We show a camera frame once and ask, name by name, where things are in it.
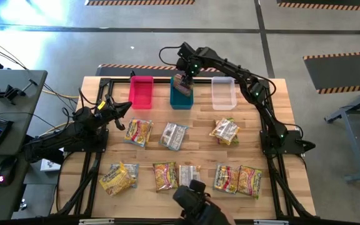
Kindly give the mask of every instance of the ramen noodle package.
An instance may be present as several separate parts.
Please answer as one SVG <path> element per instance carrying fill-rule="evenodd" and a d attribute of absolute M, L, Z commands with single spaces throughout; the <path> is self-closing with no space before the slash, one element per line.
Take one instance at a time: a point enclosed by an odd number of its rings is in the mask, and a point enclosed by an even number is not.
<path fill-rule="evenodd" d="M 234 122 L 234 119 L 231 118 L 231 117 L 227 118 L 227 120 L 231 121 L 231 122 Z M 215 122 L 215 126 L 217 126 L 220 121 L 214 121 L 214 122 Z M 217 143 L 218 144 L 226 144 L 222 139 L 220 139 L 218 137 L 217 137 Z M 231 144 L 239 144 L 237 135 L 235 135 L 235 137 L 231 140 Z"/>
<path fill-rule="evenodd" d="M 237 191 L 239 167 L 232 168 L 218 164 L 213 188 L 219 191 L 235 194 Z"/>
<path fill-rule="evenodd" d="M 148 143 L 149 135 L 153 128 L 152 121 L 132 118 L 124 137 L 125 143 L 133 143 L 144 147 Z"/>
<path fill-rule="evenodd" d="M 262 171 L 241 166 L 238 180 L 238 192 L 258 199 L 261 188 Z"/>
<path fill-rule="evenodd" d="M 180 145 L 183 142 L 187 129 L 187 126 L 168 122 L 159 143 L 168 147 L 170 150 L 178 151 L 180 150 Z"/>
<path fill-rule="evenodd" d="M 156 191 L 178 188 L 175 162 L 154 163 Z"/>
<path fill-rule="evenodd" d="M 131 177 L 129 171 L 120 162 L 120 165 L 111 169 L 105 176 L 103 176 L 99 183 L 110 196 L 115 196 L 119 192 L 130 188 L 136 180 Z"/>
<path fill-rule="evenodd" d="M 179 166 L 179 185 L 189 186 L 191 180 L 201 181 L 200 166 Z"/>
<path fill-rule="evenodd" d="M 114 169 L 116 167 L 120 166 L 120 164 L 112 164 L 111 169 Z M 132 188 L 137 187 L 138 182 L 138 167 L 139 164 L 125 164 L 124 167 L 129 171 L 130 176 L 136 180 L 136 182 L 131 186 Z"/>
<path fill-rule="evenodd" d="M 231 144 L 233 138 L 237 135 L 240 127 L 234 122 L 222 118 L 216 125 L 215 129 L 209 134 L 210 136 L 217 137 L 225 142 L 227 145 Z"/>

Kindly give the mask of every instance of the gray floor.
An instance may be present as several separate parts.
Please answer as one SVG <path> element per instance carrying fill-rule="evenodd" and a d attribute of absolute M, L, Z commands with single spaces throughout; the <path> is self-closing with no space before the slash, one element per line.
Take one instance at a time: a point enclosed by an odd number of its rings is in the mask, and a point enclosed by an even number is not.
<path fill-rule="evenodd" d="M 261 0 L 266 29 L 360 30 L 360 12 L 290 9 L 277 7 L 275 0 Z M 69 26 L 97 28 L 232 28 L 258 29 L 253 0 L 200 0 L 193 6 L 83 6 L 83 1 L 3 1 L 0 24 Z M 323 117 L 347 105 L 359 93 L 318 95 L 302 57 L 305 55 L 360 51 L 359 35 L 267 36 L 276 78 L 285 78 L 294 117 L 316 149 L 306 154 L 307 173 L 317 215 L 326 219 L 360 222 L 360 181 L 347 184 L 345 174 L 356 171 L 342 121 L 326 124 Z M 187 41 L 194 47 L 209 46 L 222 57 L 242 64 L 254 73 L 268 76 L 260 34 L 201 34 L 146 32 L 22 32 L 0 31 L 0 44 L 7 47 L 27 67 L 45 69 L 47 83 L 57 92 L 76 95 L 84 76 L 95 75 L 103 63 L 162 65 L 158 51 Z M 176 52 L 165 59 L 175 61 Z M 6 60 L 0 61 L 12 68 Z M 36 114 L 53 124 L 61 124 L 63 103 L 42 94 Z M 30 135 L 49 129 L 33 119 Z M 38 171 L 32 165 L 26 177 L 25 195 L 32 202 L 51 197 L 56 174 Z M 15 218 L 46 215 L 51 202 Z"/>

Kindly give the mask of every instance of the wooden table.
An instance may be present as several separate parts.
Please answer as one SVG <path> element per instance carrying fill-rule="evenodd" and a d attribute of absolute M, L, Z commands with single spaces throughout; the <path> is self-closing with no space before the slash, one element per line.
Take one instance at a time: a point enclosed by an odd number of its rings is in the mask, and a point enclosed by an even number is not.
<path fill-rule="evenodd" d="M 95 101 L 101 77 L 85 77 L 82 85 L 84 95 Z M 276 117 L 284 123 L 294 123 L 293 111 L 284 79 L 273 79 L 277 92 L 272 97 Z M 153 163 L 176 161 L 178 165 L 200 165 L 201 179 L 206 184 L 206 192 L 220 201 L 235 219 L 275 219 L 268 165 L 260 147 L 259 131 L 261 122 L 258 111 L 250 105 L 237 90 L 237 106 L 231 111 L 215 111 L 211 103 L 211 85 L 196 84 L 194 106 L 188 111 L 173 110 L 169 103 L 170 84 L 154 84 L 152 109 L 130 109 L 122 122 L 128 126 L 132 118 L 152 120 L 149 143 L 146 147 L 124 143 L 125 131 L 116 129 L 114 123 L 108 125 L 109 140 L 102 155 L 99 178 L 109 171 L 111 164 L 139 163 L 138 187 L 128 189 L 118 196 L 110 197 L 97 183 L 92 216 L 94 218 L 178 218 L 181 208 L 172 199 L 174 189 L 156 192 Z M 113 98 L 121 103 L 128 101 L 129 84 L 116 83 Z M 232 117 L 241 128 L 238 146 L 219 145 L 208 136 L 214 128 L 213 120 Z M 175 122 L 189 126 L 181 150 L 170 151 L 158 144 L 166 123 Z M 64 163 L 59 185 L 59 205 L 63 207 L 79 186 L 84 153 L 72 154 Z M 228 194 L 212 189 L 217 163 L 229 166 L 250 166 L 263 170 L 261 195 L 258 200 L 242 194 Z M 296 156 L 284 155 L 286 174 L 290 189 L 311 214 L 315 214 L 308 177 L 303 162 Z M 88 188 L 84 192 L 82 212 L 86 207 Z M 279 192 L 282 209 L 286 212 L 283 192 Z"/>

